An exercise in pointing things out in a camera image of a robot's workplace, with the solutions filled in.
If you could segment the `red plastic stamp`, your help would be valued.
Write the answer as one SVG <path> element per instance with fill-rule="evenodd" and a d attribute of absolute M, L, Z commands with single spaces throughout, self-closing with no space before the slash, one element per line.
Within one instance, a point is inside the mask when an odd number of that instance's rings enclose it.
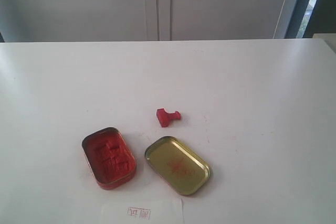
<path fill-rule="evenodd" d="M 179 111 L 175 111 L 174 113 L 168 113 L 164 108 L 157 109 L 156 117 L 161 125 L 161 127 L 168 127 L 171 121 L 180 120 L 181 114 Z"/>

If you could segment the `red ink pad tin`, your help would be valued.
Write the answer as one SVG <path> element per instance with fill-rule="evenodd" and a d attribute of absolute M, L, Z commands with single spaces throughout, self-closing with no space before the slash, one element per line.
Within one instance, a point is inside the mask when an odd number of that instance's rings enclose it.
<path fill-rule="evenodd" d="M 115 127 L 107 127 L 86 136 L 81 146 L 100 188 L 115 189 L 136 175 L 134 155 Z"/>

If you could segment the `gold tin lid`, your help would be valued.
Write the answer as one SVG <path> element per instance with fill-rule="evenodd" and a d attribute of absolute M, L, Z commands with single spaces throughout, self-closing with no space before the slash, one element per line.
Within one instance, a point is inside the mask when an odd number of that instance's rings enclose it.
<path fill-rule="evenodd" d="M 173 136 L 164 136 L 144 153 L 148 165 L 178 194 L 190 196 L 204 186 L 210 166 L 187 145 Z"/>

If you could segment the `white paper sheet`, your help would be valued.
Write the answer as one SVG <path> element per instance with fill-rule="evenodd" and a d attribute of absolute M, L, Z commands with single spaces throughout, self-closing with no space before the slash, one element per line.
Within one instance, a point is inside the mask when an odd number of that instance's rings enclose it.
<path fill-rule="evenodd" d="M 183 223 L 181 199 L 110 202 L 100 215 L 101 223 Z"/>

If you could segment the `white cabinet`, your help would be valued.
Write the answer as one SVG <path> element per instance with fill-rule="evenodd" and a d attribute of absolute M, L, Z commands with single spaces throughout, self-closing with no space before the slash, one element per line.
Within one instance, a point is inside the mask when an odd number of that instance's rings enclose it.
<path fill-rule="evenodd" d="M 6 42 L 284 38 L 297 0 L 1 0 Z"/>

